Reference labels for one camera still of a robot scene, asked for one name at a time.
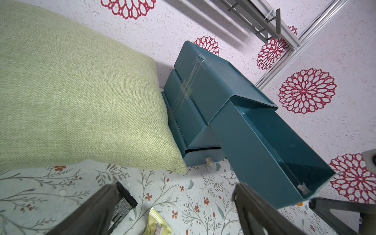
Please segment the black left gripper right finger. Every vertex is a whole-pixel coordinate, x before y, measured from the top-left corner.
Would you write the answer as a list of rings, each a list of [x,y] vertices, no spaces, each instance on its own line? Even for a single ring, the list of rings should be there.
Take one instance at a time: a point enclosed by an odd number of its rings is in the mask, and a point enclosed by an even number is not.
[[[236,185],[233,201],[245,235],[304,234],[245,183]]]

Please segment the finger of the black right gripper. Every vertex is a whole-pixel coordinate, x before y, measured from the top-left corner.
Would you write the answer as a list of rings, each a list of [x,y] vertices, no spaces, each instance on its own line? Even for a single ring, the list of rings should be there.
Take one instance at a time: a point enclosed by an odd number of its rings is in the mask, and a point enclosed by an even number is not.
[[[374,235],[376,233],[375,204],[316,197],[309,201],[309,208],[339,235]],[[352,226],[342,220],[344,215],[357,216]]]

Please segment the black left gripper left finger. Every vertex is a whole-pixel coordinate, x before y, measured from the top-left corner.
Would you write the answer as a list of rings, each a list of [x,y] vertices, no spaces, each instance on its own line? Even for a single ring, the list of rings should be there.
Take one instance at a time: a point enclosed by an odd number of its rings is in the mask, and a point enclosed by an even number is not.
[[[47,234],[108,235],[117,198],[117,187],[105,185]]]

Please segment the black cookie packet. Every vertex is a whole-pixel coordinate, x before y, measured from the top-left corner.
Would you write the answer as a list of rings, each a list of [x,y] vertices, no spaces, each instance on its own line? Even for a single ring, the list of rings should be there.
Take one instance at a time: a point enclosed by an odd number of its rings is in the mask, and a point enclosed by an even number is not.
[[[112,234],[129,212],[138,205],[136,199],[131,193],[119,182],[116,182],[118,190],[117,204],[110,222],[108,234]]]

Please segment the teal top drawer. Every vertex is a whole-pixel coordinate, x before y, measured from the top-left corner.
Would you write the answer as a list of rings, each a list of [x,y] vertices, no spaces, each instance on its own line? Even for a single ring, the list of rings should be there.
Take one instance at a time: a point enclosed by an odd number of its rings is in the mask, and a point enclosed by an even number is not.
[[[335,176],[271,107],[232,97],[210,125],[238,180],[276,209],[309,200]]]

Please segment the yellow-green cookie packet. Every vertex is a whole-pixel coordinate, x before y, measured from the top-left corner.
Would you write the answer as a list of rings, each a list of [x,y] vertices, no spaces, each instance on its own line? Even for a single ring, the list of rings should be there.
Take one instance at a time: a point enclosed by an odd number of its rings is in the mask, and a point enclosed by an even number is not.
[[[172,235],[173,229],[162,218],[162,216],[151,208],[143,235]]]

